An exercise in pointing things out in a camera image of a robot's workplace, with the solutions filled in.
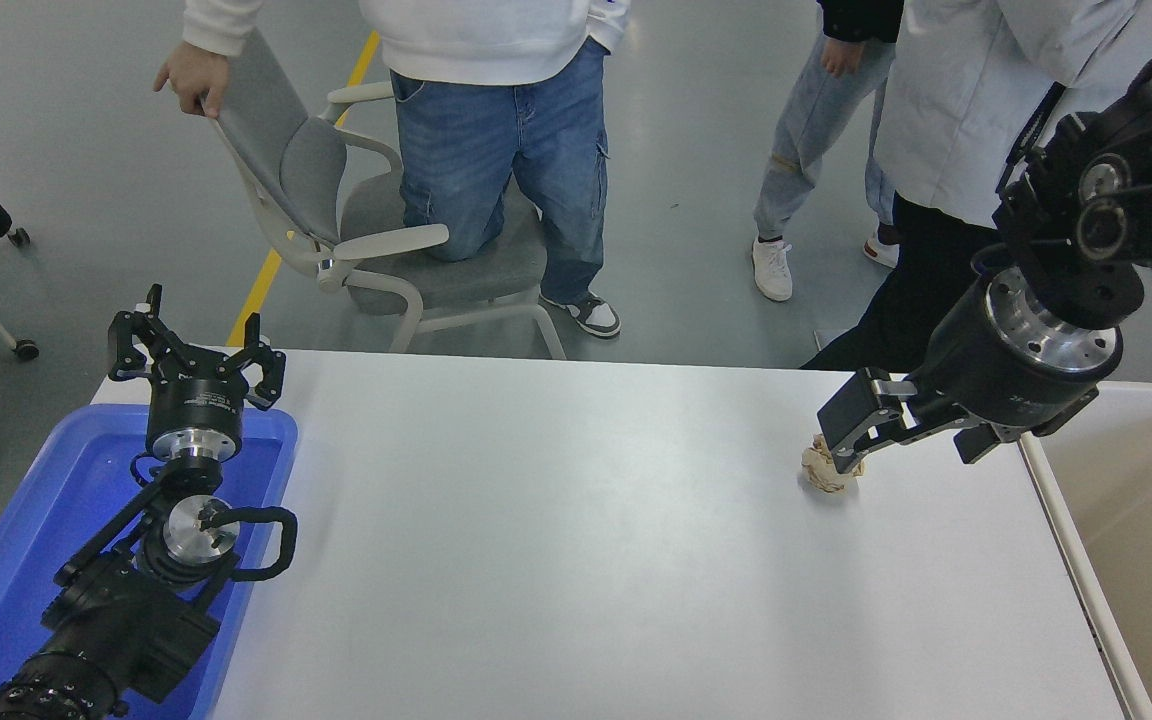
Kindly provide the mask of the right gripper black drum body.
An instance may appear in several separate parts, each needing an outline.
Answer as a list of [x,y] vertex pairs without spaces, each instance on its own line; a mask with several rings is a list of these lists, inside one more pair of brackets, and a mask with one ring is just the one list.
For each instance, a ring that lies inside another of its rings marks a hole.
[[1006,427],[1037,427],[1087,391],[1087,333],[1023,278],[979,278],[932,334],[922,386]]

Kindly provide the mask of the person's hand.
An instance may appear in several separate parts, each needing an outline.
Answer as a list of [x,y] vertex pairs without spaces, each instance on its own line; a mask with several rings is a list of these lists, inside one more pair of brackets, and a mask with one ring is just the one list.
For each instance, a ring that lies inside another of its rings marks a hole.
[[217,120],[229,78],[228,56],[179,41],[156,73],[154,92],[170,88],[184,114]]
[[861,59],[864,56],[865,47],[867,47],[865,41],[842,41],[824,36],[820,68],[835,78],[854,76],[861,70]]

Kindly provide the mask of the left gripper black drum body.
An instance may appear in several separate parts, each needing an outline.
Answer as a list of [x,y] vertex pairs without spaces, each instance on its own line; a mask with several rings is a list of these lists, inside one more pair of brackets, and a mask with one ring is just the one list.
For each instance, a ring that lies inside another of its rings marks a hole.
[[147,437],[160,438],[184,429],[241,437],[244,382],[236,376],[218,376],[219,366],[228,361],[227,355],[210,348],[156,356],[150,372]]

